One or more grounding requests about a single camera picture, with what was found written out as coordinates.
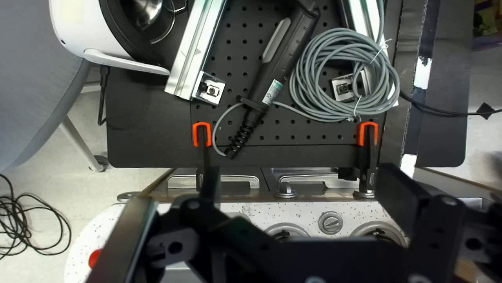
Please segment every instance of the pegboard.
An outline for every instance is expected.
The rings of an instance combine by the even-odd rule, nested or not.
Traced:
[[[319,0],[321,20],[315,36],[335,26],[341,26],[338,6],[333,0]],[[293,11],[280,1],[269,0],[230,0],[227,12],[206,62],[206,72],[227,81],[227,89],[219,106],[205,102],[195,102],[191,110],[192,122],[217,122],[222,113],[239,102],[239,97],[249,95],[256,73],[261,67],[261,53],[272,37],[280,20]],[[330,80],[340,77],[340,69],[329,67],[322,73],[321,84],[333,94]],[[294,105],[289,89],[285,89],[278,100]],[[219,144],[225,147],[238,133],[244,108],[233,111],[222,124]],[[365,119],[384,124],[384,114],[368,116]],[[307,119],[286,108],[274,105],[263,124],[252,135],[249,146],[318,146],[318,144],[347,144],[341,149],[354,149],[357,141],[357,122],[343,121],[338,124],[324,124]]]

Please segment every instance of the gray cable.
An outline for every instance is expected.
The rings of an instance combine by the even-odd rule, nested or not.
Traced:
[[[355,62],[352,73],[355,100],[340,102],[322,89],[319,80],[329,61]],[[373,77],[369,92],[360,92],[357,88],[363,70]],[[362,114],[380,114],[393,108],[399,99],[401,78],[374,39],[349,28],[333,28],[310,42],[291,75],[289,88],[299,108],[282,102],[275,102],[277,105],[315,121],[338,122]]]
[[[213,141],[214,141],[214,149],[216,149],[216,152],[217,152],[219,155],[227,155],[224,150],[220,150],[219,143],[217,143],[217,133],[219,133],[219,130],[220,130],[220,124],[224,122],[224,119],[225,119],[231,111],[235,111],[235,110],[239,108],[239,106],[244,106],[244,103],[242,103],[242,102],[235,103],[231,108],[228,108],[227,111],[224,111],[224,114],[219,117],[219,121],[217,121],[217,124],[216,124]]]

